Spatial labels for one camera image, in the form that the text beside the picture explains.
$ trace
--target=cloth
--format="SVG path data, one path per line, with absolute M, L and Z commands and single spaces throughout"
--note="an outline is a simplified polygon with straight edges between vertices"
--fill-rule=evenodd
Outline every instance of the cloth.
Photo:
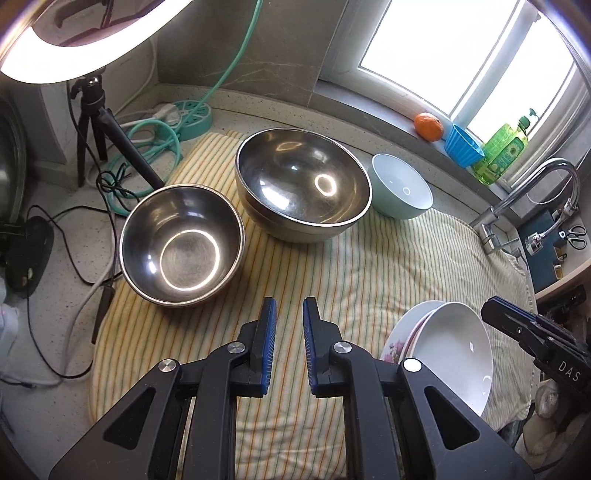
M 377 358 L 396 322 L 415 304 L 454 300 L 479 312 L 488 298 L 500 295 L 533 311 L 531 280 L 513 257 L 487 257 L 467 224 L 434 209 L 405 221 L 370 209 L 356 225 L 320 244 L 276 240 L 239 204 L 233 159 L 242 138 L 237 132 L 206 134 L 171 177 L 172 183 L 215 188 L 236 206 L 247 238 L 242 269 L 215 299 L 185 309 L 151 304 L 120 282 L 96 344 L 90 415 L 99 419 L 159 360 L 195 361 L 234 340 L 245 322 L 258 318 L 263 297 L 271 296 L 278 303 L 271 386 L 263 399 L 239 399 L 237 478 L 344 476 L 342 401 L 310 393 L 303 300 L 316 297 L 322 318 Z M 483 416 L 500 429 L 525 418 L 539 373 L 514 340 L 486 327 L 494 376 Z

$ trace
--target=orange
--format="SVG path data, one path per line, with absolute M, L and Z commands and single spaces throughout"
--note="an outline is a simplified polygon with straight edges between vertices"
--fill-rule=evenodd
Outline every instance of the orange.
M 414 129 L 429 142 L 441 140 L 443 136 L 443 125 L 435 115 L 430 113 L 418 114 L 414 118 Z

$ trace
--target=green hose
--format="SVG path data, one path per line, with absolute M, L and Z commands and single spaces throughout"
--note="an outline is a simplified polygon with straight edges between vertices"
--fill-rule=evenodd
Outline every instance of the green hose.
M 134 125 L 134 127 L 131 130 L 129 130 L 129 132 L 127 133 L 127 136 L 129 138 L 132 138 L 134 136 L 134 134 L 145 125 L 158 125 L 160 127 L 165 128 L 165 130 L 170 134 L 170 138 L 168 140 L 161 141 L 161 142 L 146 142 L 145 144 L 139 145 L 140 148 L 152 146 L 152 148 L 150 148 L 147 151 L 142 153 L 142 155 L 144 156 L 144 158 L 146 159 L 148 164 L 152 164 L 153 162 L 155 162 L 156 159 L 160 156 L 160 154 L 164 150 L 170 150 L 175 155 L 173 168 L 171 169 L 171 173 L 178 166 L 178 164 L 181 162 L 181 160 L 183 159 L 183 155 L 181 152 L 180 142 L 178 140 L 179 132 L 180 132 L 181 128 L 189 119 L 191 119 L 193 117 L 193 114 L 195 112 L 197 112 L 203 106 L 203 104 L 205 102 L 207 102 L 207 100 L 209 100 L 209 98 L 217 91 L 217 89 L 220 88 L 220 86 L 223 84 L 223 82 L 226 81 L 228 76 L 232 73 L 232 70 L 236 67 L 236 65 L 238 64 L 238 62 L 240 61 L 240 59 L 244 55 L 244 52 L 246 51 L 248 43 L 250 42 L 252 34 L 253 34 L 254 29 L 256 27 L 256 22 L 258 21 L 259 14 L 261 13 L 262 2 L 263 2 L 263 0 L 256 0 L 256 5 L 255 5 L 254 12 L 252 13 L 251 22 L 248 25 L 246 35 L 244 36 L 244 40 L 242 40 L 242 45 L 240 46 L 238 53 L 234 57 L 234 60 L 232 60 L 231 64 L 228 66 L 228 68 L 223 73 L 223 75 L 220 77 L 220 79 L 216 82 L 216 84 L 209 89 L 209 91 L 203 96 L 203 98 L 201 98 L 201 100 L 199 100 L 199 102 L 197 103 L 195 108 L 193 108 L 187 115 L 185 115 L 184 118 L 174 128 L 165 124 L 164 122 L 161 122 L 160 120 L 146 119 L 144 121 L 137 123 L 136 125 Z M 115 168 L 117 163 L 122 158 L 123 158 L 122 155 L 117 155 L 116 157 L 114 157 L 107 164 L 107 170 L 112 171 L 113 168 Z M 126 167 L 130 166 L 129 162 L 126 159 L 123 160 L 123 164 L 126 165 Z M 170 176 L 170 173 L 164 179 L 165 183 L 166 183 L 166 181 L 168 181 L 169 176 Z M 145 197 L 146 195 L 148 195 L 149 193 L 151 193 L 152 191 L 153 191 L 152 189 L 146 189 L 146 190 L 142 190 L 141 192 L 135 192 L 135 194 L 139 198 L 142 198 L 142 197 Z M 117 213 L 119 215 L 122 215 L 122 216 L 129 215 L 129 212 L 126 211 L 125 209 L 123 209 L 120 206 L 119 202 L 115 199 L 115 195 L 117 195 L 119 198 L 127 198 L 127 196 L 125 194 L 123 194 L 117 190 L 114 193 L 109 193 L 107 195 L 107 201 L 109 202 L 110 207 L 113 209 L 113 211 L 115 213 Z

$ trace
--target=metal bowl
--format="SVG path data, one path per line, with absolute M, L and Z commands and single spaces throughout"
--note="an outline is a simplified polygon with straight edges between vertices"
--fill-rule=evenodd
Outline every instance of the metal bowl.
M 248 215 L 287 242 L 338 235 L 371 204 L 371 184 L 361 163 L 334 140 L 306 130 L 254 134 L 238 149 L 235 167 Z
M 203 302 L 239 267 L 244 226 L 226 197 L 203 185 L 171 185 L 148 195 L 127 217 L 121 269 L 143 298 L 166 307 Z

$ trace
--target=faucet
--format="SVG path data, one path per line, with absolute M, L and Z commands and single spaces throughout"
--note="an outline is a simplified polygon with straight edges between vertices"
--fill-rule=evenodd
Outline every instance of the faucet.
M 505 200 L 494 207 L 489 207 L 482 212 L 470 226 L 478 233 L 482 248 L 487 255 L 490 255 L 497 250 L 503 248 L 506 244 L 501 244 L 498 237 L 492 232 L 492 225 L 505 213 L 511 206 L 525 194 L 527 194 L 541 179 L 548 173 L 554 170 L 564 170 L 570 174 L 573 181 L 573 192 L 570 194 L 568 200 L 564 204 L 560 216 L 555 221 L 554 225 L 542 233 L 532 233 L 525 240 L 525 248 L 530 255 L 535 255 L 543 246 L 544 239 L 548 237 L 554 230 L 556 230 L 562 223 L 569 218 L 577 210 L 579 202 L 579 193 L 581 189 L 581 181 L 577 174 L 577 169 L 573 164 L 567 162 L 565 159 L 557 157 L 546 160 L 542 165 L 534 170 L 534 172 L 522 181 Z

